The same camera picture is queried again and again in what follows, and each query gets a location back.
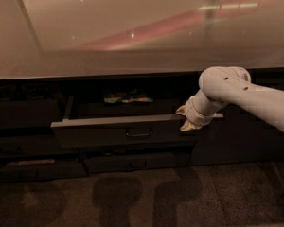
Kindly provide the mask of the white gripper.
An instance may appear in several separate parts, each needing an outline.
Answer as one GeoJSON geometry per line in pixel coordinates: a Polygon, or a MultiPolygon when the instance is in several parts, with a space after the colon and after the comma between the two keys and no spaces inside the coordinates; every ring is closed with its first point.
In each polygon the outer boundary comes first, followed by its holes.
{"type": "Polygon", "coordinates": [[[176,110],[176,114],[186,115],[187,120],[180,128],[181,132],[199,130],[208,125],[216,114],[217,108],[205,96],[192,96],[176,110]]]}

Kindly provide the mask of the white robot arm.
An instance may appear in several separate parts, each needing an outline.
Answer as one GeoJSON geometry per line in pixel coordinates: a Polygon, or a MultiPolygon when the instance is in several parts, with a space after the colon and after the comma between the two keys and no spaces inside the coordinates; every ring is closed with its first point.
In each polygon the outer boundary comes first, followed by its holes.
{"type": "Polygon", "coordinates": [[[199,91],[176,111],[186,121],[180,131],[208,125],[217,111],[234,104],[284,132],[284,91],[253,84],[242,67],[210,67],[199,76],[199,91]]]}

